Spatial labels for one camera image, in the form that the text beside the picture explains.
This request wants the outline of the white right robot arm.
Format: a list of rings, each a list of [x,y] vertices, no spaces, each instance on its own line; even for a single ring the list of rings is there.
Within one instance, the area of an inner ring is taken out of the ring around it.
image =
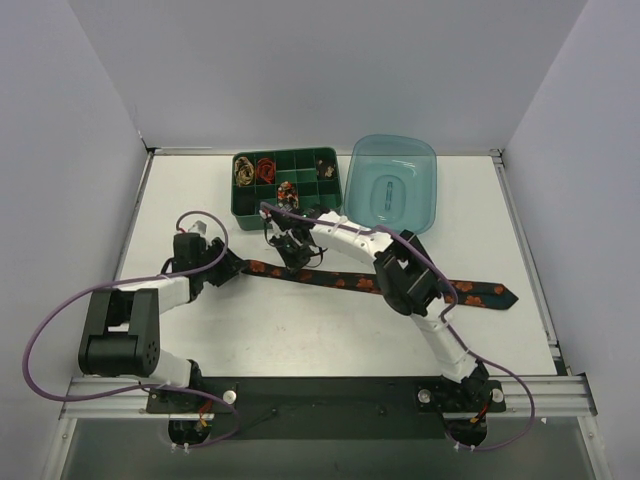
[[[435,267],[417,236],[397,234],[386,227],[365,227],[333,211],[316,209],[294,213],[260,204],[260,216],[273,229],[270,243],[285,265],[293,270],[304,266],[303,258],[313,247],[335,250],[365,265],[371,265],[387,305],[411,318],[429,345],[444,379],[454,384],[456,394],[471,402],[492,400],[489,374],[452,331],[444,319],[428,315],[428,306],[454,293],[451,283]]]

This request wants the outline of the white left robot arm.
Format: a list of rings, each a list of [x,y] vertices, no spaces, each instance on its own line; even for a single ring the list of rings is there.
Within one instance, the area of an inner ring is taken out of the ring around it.
[[[91,294],[78,351],[85,375],[148,380],[172,388],[203,390],[193,360],[161,348],[162,314],[193,302],[206,284],[220,287],[249,266],[220,239],[178,233],[171,273],[157,280],[101,288]]]

